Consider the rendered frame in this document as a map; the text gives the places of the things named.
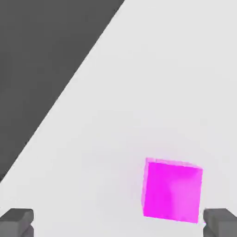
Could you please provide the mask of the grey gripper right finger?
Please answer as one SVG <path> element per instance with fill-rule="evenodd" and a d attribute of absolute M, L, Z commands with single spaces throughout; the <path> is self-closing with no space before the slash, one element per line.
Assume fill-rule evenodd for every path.
<path fill-rule="evenodd" d="M 203 237 L 237 237 L 237 217 L 228 209 L 205 209 L 203 220 Z"/>

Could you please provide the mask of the small magenta cube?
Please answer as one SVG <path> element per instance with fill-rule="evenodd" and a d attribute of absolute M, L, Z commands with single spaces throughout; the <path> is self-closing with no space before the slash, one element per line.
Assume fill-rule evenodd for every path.
<path fill-rule="evenodd" d="M 146 158 L 141 205 L 143 215 L 197 223 L 203 168 L 188 162 Z"/>

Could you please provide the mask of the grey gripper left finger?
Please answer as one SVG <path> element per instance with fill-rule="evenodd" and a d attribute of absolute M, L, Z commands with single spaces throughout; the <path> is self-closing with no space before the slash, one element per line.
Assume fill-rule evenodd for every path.
<path fill-rule="evenodd" d="M 0 237 L 34 237 L 34 211 L 11 208 L 0 217 Z"/>

